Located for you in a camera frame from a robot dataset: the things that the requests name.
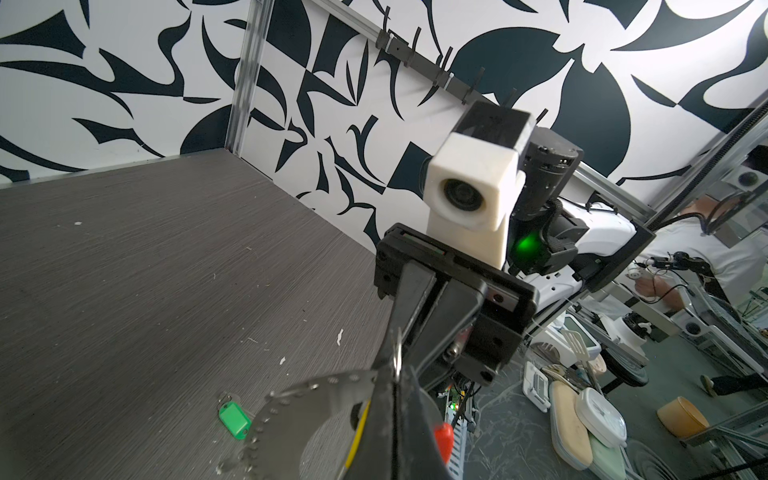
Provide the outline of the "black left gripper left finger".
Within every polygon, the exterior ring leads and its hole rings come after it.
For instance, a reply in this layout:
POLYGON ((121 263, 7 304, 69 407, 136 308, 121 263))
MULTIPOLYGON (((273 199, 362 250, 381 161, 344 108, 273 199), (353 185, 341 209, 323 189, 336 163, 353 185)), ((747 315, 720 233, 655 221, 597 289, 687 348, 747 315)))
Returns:
POLYGON ((397 394, 394 368, 382 367, 356 454, 344 479, 397 478, 397 394))

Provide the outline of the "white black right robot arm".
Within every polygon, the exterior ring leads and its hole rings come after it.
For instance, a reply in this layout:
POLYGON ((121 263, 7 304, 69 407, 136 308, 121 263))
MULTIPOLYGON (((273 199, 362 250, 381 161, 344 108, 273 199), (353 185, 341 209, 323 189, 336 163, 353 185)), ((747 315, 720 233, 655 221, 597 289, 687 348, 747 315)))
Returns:
POLYGON ((486 386, 544 310, 629 263, 648 230, 560 198, 582 157, 547 128, 449 134, 428 168, 430 227, 397 223, 376 248, 375 286, 394 301, 377 366, 401 361, 425 389, 486 386))

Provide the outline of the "green plastic key tag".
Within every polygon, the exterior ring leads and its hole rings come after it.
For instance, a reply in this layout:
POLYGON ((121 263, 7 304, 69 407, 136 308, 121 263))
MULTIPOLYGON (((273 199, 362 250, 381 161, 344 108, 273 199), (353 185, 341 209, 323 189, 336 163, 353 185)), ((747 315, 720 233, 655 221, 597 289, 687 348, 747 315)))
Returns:
POLYGON ((218 409, 223 426, 236 440, 245 440, 249 434, 252 419, 235 401, 225 401, 218 409))

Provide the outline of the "yellow plastic key tag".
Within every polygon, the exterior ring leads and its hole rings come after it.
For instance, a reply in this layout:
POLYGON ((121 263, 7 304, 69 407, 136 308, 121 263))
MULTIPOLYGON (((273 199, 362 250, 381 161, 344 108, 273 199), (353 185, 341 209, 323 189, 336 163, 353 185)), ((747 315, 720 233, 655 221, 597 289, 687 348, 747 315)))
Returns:
POLYGON ((342 479, 354 480, 363 479, 366 471, 364 465, 364 455, 362 453, 362 443, 366 428, 366 422, 369 415, 371 401, 361 406, 359 422, 355 430, 350 450, 344 463, 342 479))

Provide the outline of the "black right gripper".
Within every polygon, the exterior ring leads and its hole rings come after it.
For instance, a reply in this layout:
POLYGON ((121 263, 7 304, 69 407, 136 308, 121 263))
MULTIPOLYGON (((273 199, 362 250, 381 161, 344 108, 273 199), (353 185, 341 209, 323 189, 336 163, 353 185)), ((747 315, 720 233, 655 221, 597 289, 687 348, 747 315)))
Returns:
POLYGON ((374 285, 394 301, 373 369, 402 359, 422 386, 490 385, 522 342, 537 308, 529 284, 404 224, 376 246, 374 285))

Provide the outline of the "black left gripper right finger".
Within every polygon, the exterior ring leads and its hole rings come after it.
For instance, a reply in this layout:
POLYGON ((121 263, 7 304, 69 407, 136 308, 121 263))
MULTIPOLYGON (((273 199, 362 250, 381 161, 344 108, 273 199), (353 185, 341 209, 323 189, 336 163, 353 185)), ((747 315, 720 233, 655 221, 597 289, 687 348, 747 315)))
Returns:
POLYGON ((397 478, 449 479, 427 418, 414 370, 404 367, 397 384, 397 478))

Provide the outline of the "silver metal keyring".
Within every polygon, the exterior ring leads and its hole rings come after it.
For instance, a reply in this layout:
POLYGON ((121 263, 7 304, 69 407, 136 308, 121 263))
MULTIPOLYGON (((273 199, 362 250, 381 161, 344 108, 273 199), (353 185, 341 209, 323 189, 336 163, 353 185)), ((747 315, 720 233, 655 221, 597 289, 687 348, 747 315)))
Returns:
POLYGON ((393 382, 398 383, 400 381, 402 372, 402 347, 403 347, 403 331, 398 328, 395 332, 392 344, 392 377, 393 382))

